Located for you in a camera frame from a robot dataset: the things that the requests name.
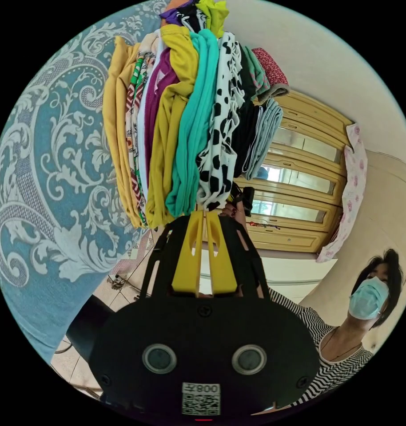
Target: surgical mask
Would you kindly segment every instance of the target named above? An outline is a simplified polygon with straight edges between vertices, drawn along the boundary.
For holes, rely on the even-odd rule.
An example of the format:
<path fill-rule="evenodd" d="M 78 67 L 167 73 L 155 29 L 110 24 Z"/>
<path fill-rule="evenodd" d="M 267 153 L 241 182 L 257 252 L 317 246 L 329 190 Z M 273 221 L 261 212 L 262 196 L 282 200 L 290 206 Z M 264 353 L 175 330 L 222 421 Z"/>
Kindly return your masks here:
<path fill-rule="evenodd" d="M 348 312 L 358 320 L 372 320 L 381 312 L 389 291 L 378 277 L 364 280 L 350 296 Z"/>

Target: wooden wardrobe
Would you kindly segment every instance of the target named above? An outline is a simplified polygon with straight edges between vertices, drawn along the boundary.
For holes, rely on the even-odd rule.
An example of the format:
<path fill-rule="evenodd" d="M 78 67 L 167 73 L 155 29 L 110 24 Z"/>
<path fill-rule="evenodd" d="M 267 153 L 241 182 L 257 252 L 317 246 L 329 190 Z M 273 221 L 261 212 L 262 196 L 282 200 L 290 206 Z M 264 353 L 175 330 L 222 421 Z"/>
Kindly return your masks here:
<path fill-rule="evenodd" d="M 276 100 L 283 120 L 258 177 L 235 179 L 240 188 L 255 188 L 247 229 L 258 249 L 317 253 L 342 215 L 346 127 L 352 122 L 295 91 Z"/>

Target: screw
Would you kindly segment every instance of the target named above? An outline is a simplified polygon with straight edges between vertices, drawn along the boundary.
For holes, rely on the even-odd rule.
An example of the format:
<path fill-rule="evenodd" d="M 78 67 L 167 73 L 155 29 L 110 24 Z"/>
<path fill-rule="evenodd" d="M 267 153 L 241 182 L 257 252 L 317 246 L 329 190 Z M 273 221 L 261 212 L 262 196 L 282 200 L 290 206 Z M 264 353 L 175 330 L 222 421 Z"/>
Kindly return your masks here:
<path fill-rule="evenodd" d="M 207 318 L 212 313 L 212 308 L 209 305 L 201 305 L 197 308 L 197 313 L 203 318 Z"/>
<path fill-rule="evenodd" d="M 101 382 L 105 385 L 105 386 L 111 386 L 111 379 L 106 375 L 103 374 L 101 377 Z"/>
<path fill-rule="evenodd" d="M 301 377 L 296 383 L 298 389 L 302 389 L 308 383 L 308 377 Z"/>

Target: hand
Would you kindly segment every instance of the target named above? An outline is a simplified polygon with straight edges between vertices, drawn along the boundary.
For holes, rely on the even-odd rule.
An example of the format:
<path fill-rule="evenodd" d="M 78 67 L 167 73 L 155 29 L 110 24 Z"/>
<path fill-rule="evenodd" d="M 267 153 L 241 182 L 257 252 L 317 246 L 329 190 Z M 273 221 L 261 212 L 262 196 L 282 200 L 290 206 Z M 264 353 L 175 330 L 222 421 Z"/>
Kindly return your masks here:
<path fill-rule="evenodd" d="M 236 222 L 239 222 L 247 232 L 246 214 L 244 212 L 242 201 L 239 201 L 236 207 L 234 207 L 230 203 L 227 203 L 225 207 L 223 208 L 221 215 L 229 216 L 232 219 L 234 219 Z"/>

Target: patterned shirt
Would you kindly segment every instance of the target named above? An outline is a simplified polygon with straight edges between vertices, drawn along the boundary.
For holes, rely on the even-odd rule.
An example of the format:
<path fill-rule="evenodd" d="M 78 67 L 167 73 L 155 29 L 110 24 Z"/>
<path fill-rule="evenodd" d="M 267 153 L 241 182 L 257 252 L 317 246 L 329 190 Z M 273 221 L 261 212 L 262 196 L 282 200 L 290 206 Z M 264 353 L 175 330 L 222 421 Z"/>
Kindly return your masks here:
<path fill-rule="evenodd" d="M 300 399 L 292 404 L 293 406 L 302 404 L 343 384 L 360 371 L 373 356 L 370 351 L 367 351 L 361 346 L 355 353 L 342 361 L 326 361 L 320 355 L 320 342 L 327 333 L 336 327 L 327 325 L 314 309 L 298 305 L 271 288 L 269 289 L 269 293 L 270 299 L 273 302 L 292 311 L 308 327 L 319 353 L 320 369 L 309 388 Z"/>

